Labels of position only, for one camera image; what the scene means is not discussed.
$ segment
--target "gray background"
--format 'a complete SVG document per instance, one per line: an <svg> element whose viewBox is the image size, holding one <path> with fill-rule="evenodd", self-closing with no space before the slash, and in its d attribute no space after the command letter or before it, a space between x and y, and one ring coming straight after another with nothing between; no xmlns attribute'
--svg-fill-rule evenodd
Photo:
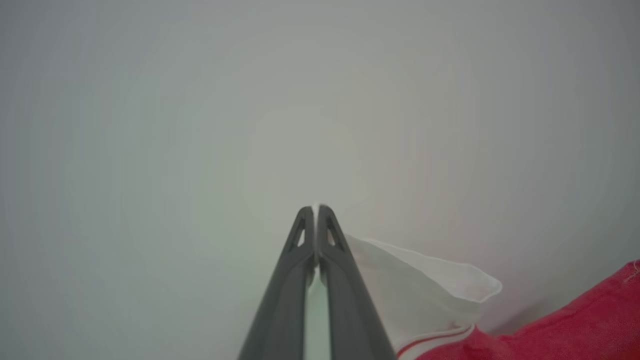
<svg viewBox="0 0 640 360"><path fill-rule="evenodd" d="M297 210L504 283L640 258L637 1L4 1L0 357L233 359Z"/></svg>

